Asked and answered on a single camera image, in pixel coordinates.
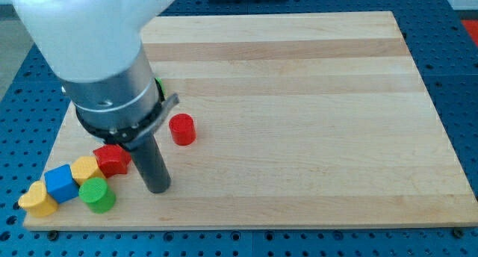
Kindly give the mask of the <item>green block behind arm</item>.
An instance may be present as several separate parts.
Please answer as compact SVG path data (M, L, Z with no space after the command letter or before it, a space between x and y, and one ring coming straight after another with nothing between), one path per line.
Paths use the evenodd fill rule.
M166 95L166 91L164 89L162 80L159 77L156 77L155 78L155 83L156 83L156 86L157 86L158 91L159 91L159 98L163 102L166 99L167 95Z

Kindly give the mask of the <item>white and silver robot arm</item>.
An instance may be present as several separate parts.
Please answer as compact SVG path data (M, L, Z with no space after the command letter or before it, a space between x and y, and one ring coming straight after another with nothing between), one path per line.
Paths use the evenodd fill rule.
M85 129L127 143L151 128L160 93L141 29L175 0L11 0Z

